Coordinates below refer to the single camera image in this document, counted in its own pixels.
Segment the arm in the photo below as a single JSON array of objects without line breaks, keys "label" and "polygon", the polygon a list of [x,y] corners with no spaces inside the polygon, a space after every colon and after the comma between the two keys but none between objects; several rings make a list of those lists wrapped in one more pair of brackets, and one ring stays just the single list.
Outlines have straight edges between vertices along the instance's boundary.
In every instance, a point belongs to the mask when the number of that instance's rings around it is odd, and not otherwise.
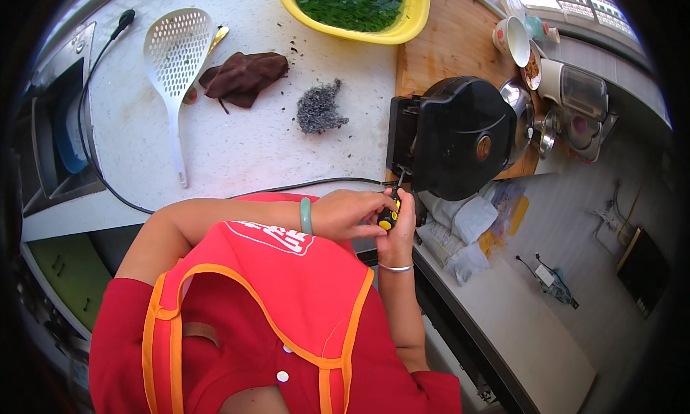
[{"label": "arm", "polygon": [[[311,205],[314,235],[331,240],[385,235],[380,227],[358,226],[358,221],[395,209],[390,197],[372,191],[336,190]],[[115,277],[154,285],[160,274],[194,248],[208,229],[220,221],[240,220],[301,230],[298,202],[245,202],[190,199],[157,211],[134,239]]]},{"label": "arm", "polygon": [[[387,236],[376,238],[379,263],[388,267],[412,264],[412,242],[415,232],[415,200],[412,194],[398,190],[401,206],[395,228]],[[368,223],[375,224],[376,216]],[[412,373],[428,371],[424,351],[424,323],[415,294],[413,270],[394,273],[379,267],[379,294],[386,310],[391,339],[397,356]]]}]

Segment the green vegetables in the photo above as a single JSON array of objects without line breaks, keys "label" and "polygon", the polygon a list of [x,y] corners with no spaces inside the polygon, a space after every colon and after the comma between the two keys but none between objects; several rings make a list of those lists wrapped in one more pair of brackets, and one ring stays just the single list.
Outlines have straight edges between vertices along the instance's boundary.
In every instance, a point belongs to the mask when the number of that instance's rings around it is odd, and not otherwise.
[{"label": "green vegetables", "polygon": [[317,22],[362,32],[378,32],[395,22],[402,0],[296,0]]}]

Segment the cup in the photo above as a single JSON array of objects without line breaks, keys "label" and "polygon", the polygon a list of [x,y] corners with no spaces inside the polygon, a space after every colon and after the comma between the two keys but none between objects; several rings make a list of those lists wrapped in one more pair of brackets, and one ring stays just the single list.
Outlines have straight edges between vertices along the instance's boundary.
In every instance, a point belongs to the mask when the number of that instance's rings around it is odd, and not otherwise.
[{"label": "cup", "polygon": [[520,68],[529,62],[529,37],[524,25],[515,16],[498,22],[491,35],[493,45],[499,52],[510,54]]}]

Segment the silver bracelet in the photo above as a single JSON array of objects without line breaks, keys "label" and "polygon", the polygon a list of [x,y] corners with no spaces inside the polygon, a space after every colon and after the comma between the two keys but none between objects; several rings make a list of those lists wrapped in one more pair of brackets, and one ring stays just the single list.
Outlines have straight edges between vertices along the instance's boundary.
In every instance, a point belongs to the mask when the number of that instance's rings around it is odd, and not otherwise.
[{"label": "silver bracelet", "polygon": [[412,269],[414,266],[415,266],[414,263],[413,263],[413,264],[410,264],[409,266],[405,266],[405,267],[388,267],[388,266],[384,266],[384,265],[381,264],[381,263],[379,264],[379,268],[386,269],[388,272],[394,272],[394,273],[400,273],[400,272],[409,271],[409,270]]}]

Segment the yellow basin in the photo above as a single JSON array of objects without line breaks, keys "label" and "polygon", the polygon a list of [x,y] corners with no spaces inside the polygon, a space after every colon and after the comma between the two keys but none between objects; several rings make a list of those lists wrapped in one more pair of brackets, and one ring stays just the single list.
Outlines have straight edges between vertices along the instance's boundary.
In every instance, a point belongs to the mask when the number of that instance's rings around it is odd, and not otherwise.
[{"label": "yellow basin", "polygon": [[313,30],[340,38],[376,44],[402,44],[417,37],[424,29],[424,25],[427,24],[429,4],[431,3],[431,0],[402,0],[401,14],[387,29],[379,32],[360,32],[316,22],[302,12],[295,0],[280,1],[290,14]]}]

